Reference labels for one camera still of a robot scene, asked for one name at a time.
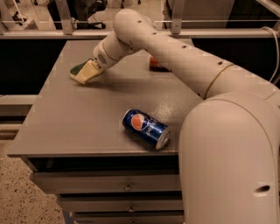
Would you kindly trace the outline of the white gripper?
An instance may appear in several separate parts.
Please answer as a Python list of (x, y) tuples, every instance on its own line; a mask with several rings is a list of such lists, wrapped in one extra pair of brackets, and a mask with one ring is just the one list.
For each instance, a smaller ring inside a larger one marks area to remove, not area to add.
[(76, 80), (81, 84), (97, 77), (104, 69), (111, 68), (124, 57), (136, 53), (131, 45), (122, 42), (114, 32), (111, 32), (93, 50), (94, 59), (79, 65)]

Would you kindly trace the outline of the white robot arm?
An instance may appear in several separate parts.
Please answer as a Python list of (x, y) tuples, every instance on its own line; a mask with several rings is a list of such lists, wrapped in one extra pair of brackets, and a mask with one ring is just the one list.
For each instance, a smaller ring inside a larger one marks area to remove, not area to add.
[(224, 59), (157, 31), (134, 10), (94, 49), (87, 83), (145, 50), (202, 98), (183, 122), (178, 159), (186, 224), (279, 224), (280, 90)]

